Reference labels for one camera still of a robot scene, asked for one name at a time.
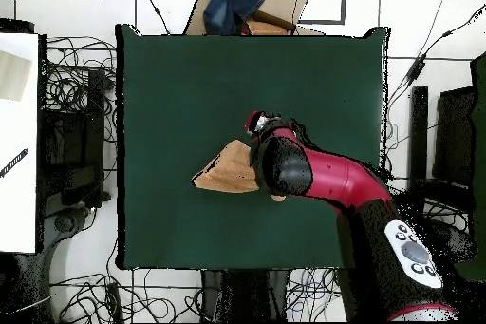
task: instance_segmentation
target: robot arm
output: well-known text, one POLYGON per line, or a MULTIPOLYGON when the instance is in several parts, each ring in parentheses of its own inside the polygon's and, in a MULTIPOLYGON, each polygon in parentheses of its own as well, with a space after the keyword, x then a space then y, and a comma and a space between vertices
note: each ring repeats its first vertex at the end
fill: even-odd
POLYGON ((348 321, 455 318, 430 251, 365 165, 304 145, 291 124, 264 112, 252 113, 245 129, 260 188, 322 200, 336 211, 348 321))

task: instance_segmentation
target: black cable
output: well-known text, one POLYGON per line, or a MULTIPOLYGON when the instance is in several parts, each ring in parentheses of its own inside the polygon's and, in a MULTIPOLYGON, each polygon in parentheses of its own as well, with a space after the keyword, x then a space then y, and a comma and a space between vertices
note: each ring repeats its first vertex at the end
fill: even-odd
POLYGON ((97 214, 97 213, 98 213, 98 208, 95 208, 95 212, 94 212, 94 214, 93 214, 93 220, 91 221, 91 225, 89 225, 89 226, 88 226, 88 227, 86 227, 86 228, 83 228, 83 229, 81 230, 81 232, 83 232, 83 231, 87 231, 87 230, 88 230, 88 229, 89 229, 91 226, 93 226, 93 224, 95 223, 95 220, 96 220, 96 214, 97 214))
POLYGON ((135 285, 135 270, 132 270, 132 318, 130 319, 130 322, 133 323, 133 296, 134 296, 134 293, 135 293, 135 290, 134 290, 134 285, 135 285))
POLYGON ((145 274, 145 277, 143 278, 143 291, 145 292, 145 299, 148 299, 148 294, 147 294, 147 277, 148 275, 150 274, 150 272, 152 271, 151 268, 149 268, 149 270, 147 271, 147 274, 145 274))
POLYGON ((202 291, 204 290, 202 288, 198 288, 196 290, 196 293, 193 296, 193 298, 191 298, 190 296, 186 296, 185 299, 184 299, 184 303, 186 304, 186 309, 177 313, 176 307, 174 306, 174 303, 172 303, 169 299, 162 298, 162 297, 159 297, 159 298, 149 298, 148 297, 147 290, 146 290, 146 278, 147 278, 147 276, 148 276, 148 274, 150 273, 151 270, 149 270, 146 273, 145 278, 143 280, 143 290, 144 290, 144 293, 145 293, 145 299, 142 299, 135 292, 135 290, 133 288, 133 280, 132 280, 132 287, 131 288, 127 288, 125 286, 120 285, 120 283, 114 277, 112 277, 110 272, 109 272, 109 261, 111 260, 111 258, 113 257, 113 255, 115 253, 115 250, 117 248, 117 244, 118 244, 118 239, 115 240, 115 244, 113 246, 113 249, 112 249, 110 256, 108 257, 108 260, 106 262, 107 274, 93 274, 93 275, 88 275, 88 276, 80 276, 80 277, 77 277, 77 278, 71 278, 71 279, 67 279, 65 281, 61 281, 61 282, 51 284, 51 286, 56 286, 56 285, 61 285, 61 284, 65 284, 65 283, 68 283, 68 282, 72 282, 73 280, 78 280, 78 279, 86 279, 86 278, 92 278, 92 277, 98 278, 97 281, 94 284, 89 283, 89 282, 85 282, 81 286, 81 289, 78 291, 78 293, 75 294, 75 296, 73 296, 68 301, 67 305, 61 310, 60 317, 59 317, 60 321, 64 322, 64 317, 65 317, 65 315, 66 315, 66 313, 69 309, 71 309, 75 306, 78 306, 83 310, 84 315, 82 317, 79 317, 79 318, 76 318, 75 320, 70 321, 70 323, 80 322, 80 321, 86 320, 87 324, 93 324, 95 322, 113 324, 113 319, 112 319, 111 315, 108 318, 104 318, 103 314, 102 314, 103 310, 106 310, 106 311, 109 312, 110 310, 113 309, 112 305, 109 302, 110 299, 108 298, 108 292, 106 291, 106 288, 107 288, 107 285, 109 284, 109 281, 114 282, 117 285, 119 291, 126 291, 132 297, 132 300, 131 300, 129 305, 120 305, 121 310, 125 314, 128 314, 128 317, 125 317, 122 320, 122 322, 127 322, 127 321, 133 322, 133 316, 135 314, 141 312, 141 311, 148 312, 151 315, 154 322, 156 322, 156 323, 159 323, 159 321, 161 319, 166 318, 169 315, 172 316, 170 322, 175 322, 175 321, 177 321, 178 317, 180 317, 182 314, 185 314, 189 311, 191 311, 194 314, 197 314, 199 317, 203 316, 206 319, 210 319, 210 317, 208 317, 206 314, 204 314, 201 311, 200 305, 198 303, 198 297, 202 293, 202 291), (104 300, 99 299, 97 297, 97 295, 94 293, 94 288, 97 288, 97 287, 99 289, 100 288, 105 289, 106 295, 105 295, 104 300), (85 305, 83 304, 83 302, 84 303, 88 302, 88 304, 90 304, 92 306, 94 311, 89 312, 87 310, 87 308, 85 307, 85 305), (164 315, 155 315, 154 312, 151 310, 151 306, 153 304, 155 304, 156 302, 162 303, 164 305, 164 307, 165 307, 165 314, 164 315), (135 310, 134 309, 135 305, 141 305, 141 309, 135 310))
POLYGON ((210 316, 207 316, 206 313, 201 309, 202 305, 199 305, 199 301, 198 301, 199 295, 204 293, 204 291, 218 291, 219 292, 219 290, 217 288, 205 287, 205 288, 201 288, 201 292, 196 292, 195 295, 193 296, 193 299, 195 300, 195 306, 196 306, 197 314, 199 315, 199 317, 203 317, 208 321, 213 321, 213 318, 210 317, 210 316))
POLYGON ((113 125, 115 126, 115 130, 117 129, 117 108, 113 110, 113 113, 111 114, 111 121, 113 122, 113 125))
POLYGON ((451 30, 447 30, 445 33, 443 33, 432 45, 430 45, 430 47, 425 51, 424 54, 427 54, 429 52, 429 50, 440 40, 440 39, 443 39, 444 37, 447 37, 447 36, 450 36, 452 35, 455 31, 461 29, 461 28, 464 28, 466 25, 468 25, 472 20, 473 18, 476 17, 476 19, 482 14, 482 12, 484 11, 484 9, 486 9, 486 4, 485 5, 482 5, 481 7, 479 7, 472 15, 471 17, 466 21, 464 22, 462 25, 459 25, 457 28, 454 28, 454 29, 451 29, 451 30))
MULTIPOLYGON (((116 72, 113 66, 113 53, 111 50, 109 51, 109 57, 103 60, 102 62, 98 60, 86 60, 82 65, 79 62, 79 55, 78 51, 81 49, 89 49, 93 46, 97 45, 104 45, 107 49, 111 49, 110 44, 101 41, 96 38, 92 38, 96 40, 95 43, 86 44, 80 48, 74 48, 74 44, 72 42, 73 38, 65 37, 59 39, 50 40, 49 43, 53 45, 54 43, 59 43, 62 41, 67 41, 72 48, 68 49, 59 49, 55 46, 49 46, 52 50, 59 50, 61 51, 64 56, 57 64, 49 62, 48 64, 48 84, 47 84, 47 107, 54 108, 55 105, 59 107, 61 111, 68 111, 68 112, 76 112, 82 111, 86 109, 87 105, 87 98, 86 93, 88 91, 88 77, 86 75, 86 71, 88 69, 87 64, 90 62, 96 63, 99 66, 96 69, 103 69, 105 71, 106 81, 110 81, 110 83, 105 88, 114 88, 115 82, 114 78, 116 77, 116 72), (66 66, 70 66, 67 59, 72 56, 72 60, 74 62, 74 69, 59 69, 59 66, 62 63, 65 63, 66 66), (109 67, 106 67, 106 62, 110 62, 109 67)), ((101 109, 98 104, 94 102, 90 102, 91 105, 98 107, 100 111, 103 112, 103 115, 108 120, 109 128, 105 127, 105 129, 109 133, 109 137, 105 138, 104 140, 109 143, 114 143, 116 145, 115 149, 118 153, 118 146, 116 143, 116 139, 113 139, 113 125, 112 121, 114 122, 116 119, 116 108, 114 108, 112 102, 106 95, 103 96, 104 100, 104 109, 101 109)), ((114 169, 116 165, 116 159, 110 168, 111 170, 107 170, 108 174, 104 177, 103 181, 108 179, 111 171, 114 169)))
POLYGON ((431 208, 428 211, 423 213, 423 216, 426 220, 430 221, 433 217, 454 217, 453 225, 456 226, 456 217, 460 217, 464 222, 464 228, 462 230, 465 231, 466 229, 468 229, 469 224, 466 218, 464 217, 464 215, 467 213, 462 212, 449 205, 441 204, 438 202, 433 202, 429 200, 425 200, 424 202, 427 205, 431 205, 431 208), (440 208, 440 209, 437 213, 432 214, 432 211, 435 208, 440 208))
MULTIPOLYGON (((59 51, 63 51, 63 50, 72 50, 72 49, 75 49, 75 50, 85 50, 86 48, 85 47, 71 47, 71 48, 67 48, 66 46, 46 46, 47 49, 57 49, 59 51)), ((105 48, 88 48, 88 50, 90 51, 117 51, 115 48, 109 48, 109 47, 105 47, 105 48)))
POLYGON ((154 8, 154 11, 156 12, 156 14, 160 17, 160 19, 162 20, 162 24, 163 26, 165 27, 165 31, 167 32, 168 35, 171 34, 171 32, 169 31, 169 29, 167 28, 167 25, 165 25, 165 21, 163 20, 163 17, 160 13, 160 10, 156 7, 156 5, 154 4, 154 2, 152 0, 149 0, 150 1, 150 4, 152 4, 152 7, 154 8))
MULTIPOLYGON (((385 116, 386 116, 386 125, 390 125, 390 137, 389 138, 391 138, 391 136, 393 136, 393 130, 394 130, 393 126, 395 125, 395 124, 391 123, 391 121, 390 121, 391 108, 400 99, 400 97, 406 92, 406 90, 412 85, 412 83, 419 77, 419 74, 421 73, 421 70, 423 69, 423 66, 424 66, 423 60, 424 60, 428 50, 423 55, 421 55, 421 52, 423 51, 423 48, 425 48, 425 45, 427 44, 427 42, 430 38, 430 35, 432 34, 432 30, 434 29, 434 25, 436 24, 436 20, 437 20, 437 17, 439 15, 440 8, 442 7, 443 1, 444 0, 440 0, 436 14, 434 16, 434 20, 432 21, 432 25, 429 29, 428 34, 427 34, 427 38, 425 39, 425 42, 423 42, 423 45, 422 45, 421 49, 419 50, 419 54, 417 55, 414 64, 411 66, 410 70, 403 76, 403 78, 400 81, 397 89, 395 89, 395 91, 388 98, 389 105, 387 107, 385 116), (397 92, 400 89, 402 89, 402 92, 397 97, 395 97, 395 95, 397 94, 397 92)), ((395 125, 395 127, 396 127, 396 131, 397 131, 397 139, 398 139, 398 126, 395 125)))
MULTIPOLYGON (((102 287, 103 285, 100 285, 100 284, 92 284, 93 287, 96 287, 96 286, 99 286, 99 287, 102 287)), ((67 283, 50 283, 49 286, 51 287, 55 287, 55 286, 66 286, 66 287, 78 287, 78 288, 81 288, 82 287, 82 284, 79 284, 79 283, 72 283, 72 284, 67 284, 67 283)), ((132 288, 132 285, 122 285, 123 288, 132 288)), ((141 288, 143 289, 143 285, 135 285, 134 288, 141 288)), ((194 290, 198 290, 198 289, 201 289, 202 287, 200 286, 178 286, 178 285, 147 285, 146 288, 152 288, 152 289, 183 289, 183 290, 188 290, 188 289, 194 289, 194 290)))
MULTIPOLYGON (((468 116, 461 116, 461 117, 457 117, 457 118, 452 118, 451 120, 447 120, 447 121, 444 121, 444 122, 441 122, 441 123, 431 124, 431 125, 428 125, 427 128, 425 128, 425 130, 430 130, 431 128, 438 127, 439 125, 453 124, 453 123, 459 122, 461 120, 464 120, 467 117, 468 116)), ((395 143, 392 143, 390 146, 388 146, 386 148, 387 152, 385 153, 385 156, 388 156, 388 153, 390 152, 390 150, 397 149, 399 143, 402 143, 403 141, 408 140, 409 138, 410 138, 410 135, 407 135, 406 137, 403 137, 402 139, 397 140, 395 143)))
POLYGON ((322 307, 319 306, 316 311, 315 309, 315 301, 319 299, 323 299, 325 304, 328 304, 333 298, 340 297, 341 292, 334 291, 334 286, 337 286, 337 274, 334 269, 324 269, 322 277, 319 282, 315 280, 315 273, 317 269, 315 268, 307 268, 303 269, 301 275, 301 282, 296 282, 288 278, 287 282, 287 290, 286 290, 286 311, 292 311, 292 319, 294 320, 295 312, 301 314, 300 318, 302 319, 302 313, 305 308, 308 310, 309 314, 309 321, 315 321, 314 315, 319 311, 322 307), (329 283, 331 287, 329 288, 329 284, 326 284, 326 279, 331 276, 331 282, 329 283), (290 302, 292 296, 295 296, 295 299, 290 302), (298 304, 302 305, 302 309, 298 311, 295 309, 295 306, 298 304))
POLYGON ((332 296, 333 296, 333 290, 334 290, 334 278, 332 279, 331 281, 331 288, 330 288, 330 292, 331 292, 331 296, 330 296, 330 299, 329 299, 329 302, 325 303, 323 306, 322 306, 322 310, 314 317, 313 320, 311 320, 312 322, 316 322, 317 321, 317 318, 319 317, 319 315, 321 314, 325 314, 326 313, 326 309, 327 309, 327 306, 329 305, 330 301, 332 300, 332 296))
POLYGON ((116 47, 113 46, 111 43, 105 42, 104 40, 99 39, 97 37, 93 37, 93 36, 50 37, 50 38, 47 38, 47 42, 50 43, 50 44, 53 44, 53 43, 63 42, 65 40, 69 41, 69 40, 72 40, 72 39, 92 39, 92 40, 96 40, 99 45, 104 45, 107 48, 112 48, 112 49, 115 49, 116 50, 116 47))

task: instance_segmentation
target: gray button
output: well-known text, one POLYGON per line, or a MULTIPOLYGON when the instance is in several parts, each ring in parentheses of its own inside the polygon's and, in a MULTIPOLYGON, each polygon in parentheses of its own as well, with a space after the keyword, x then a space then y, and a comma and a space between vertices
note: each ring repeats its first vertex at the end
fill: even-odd
POLYGON ((414 270, 418 274, 423 274, 423 268, 420 264, 412 264, 412 270, 414 270))
POLYGON ((418 262, 420 264, 427 264, 427 262, 429 261, 428 252, 418 243, 415 243, 413 241, 407 241, 402 246, 402 253, 409 260, 418 262))

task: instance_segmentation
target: cardboard piece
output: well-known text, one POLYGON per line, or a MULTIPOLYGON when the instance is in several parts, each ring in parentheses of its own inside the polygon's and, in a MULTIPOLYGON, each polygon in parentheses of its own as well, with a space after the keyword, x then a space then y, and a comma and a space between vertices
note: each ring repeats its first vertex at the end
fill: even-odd
POLYGON ((249 19, 247 25, 252 36, 287 36, 287 30, 276 25, 253 21, 253 19, 249 19))
MULTIPOLYGON (((250 166, 250 147, 239 140, 226 145, 207 166, 192 178, 197 188, 223 193, 248 193, 258 190, 254 170, 250 166)), ((283 201, 285 196, 274 196, 283 201)))
MULTIPOLYGON (((210 1, 196 0, 184 34, 193 36, 206 34, 203 13, 210 1)), ((298 28, 299 34, 323 34, 315 30, 296 27, 306 2, 307 0, 265 0, 258 11, 252 15, 252 19, 257 22, 276 25, 285 30, 294 31, 298 28)))
POLYGON ((0 99, 20 102, 31 61, 0 50, 0 99))

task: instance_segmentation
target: black machine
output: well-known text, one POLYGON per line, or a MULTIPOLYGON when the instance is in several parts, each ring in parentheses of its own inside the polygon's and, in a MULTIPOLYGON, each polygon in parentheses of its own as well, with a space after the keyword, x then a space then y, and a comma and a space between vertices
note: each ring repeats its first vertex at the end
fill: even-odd
MULTIPOLYGON (((413 198, 392 199, 371 166, 321 150, 302 127, 254 112, 246 124, 250 162, 261 189, 321 200, 336 210, 347 320, 471 318, 472 302, 478 318, 484 288, 468 284, 454 268, 474 257, 471 237, 450 225, 427 229, 413 198)), ((220 280, 215 321, 275 321, 268 275, 228 271, 220 280)), ((276 299, 273 304, 279 308, 276 299)), ((282 309, 276 315, 281 318, 282 309)))
POLYGON ((83 111, 41 112, 45 198, 60 193, 62 206, 83 201, 87 208, 109 200, 103 192, 104 93, 109 88, 104 71, 89 71, 83 111))
POLYGON ((61 240, 84 229, 86 208, 70 208, 44 222, 44 250, 34 255, 0 253, 0 323, 53 323, 49 270, 61 240))
POLYGON ((473 180, 472 86, 442 92, 438 102, 436 156, 432 175, 441 181, 470 186, 473 180))

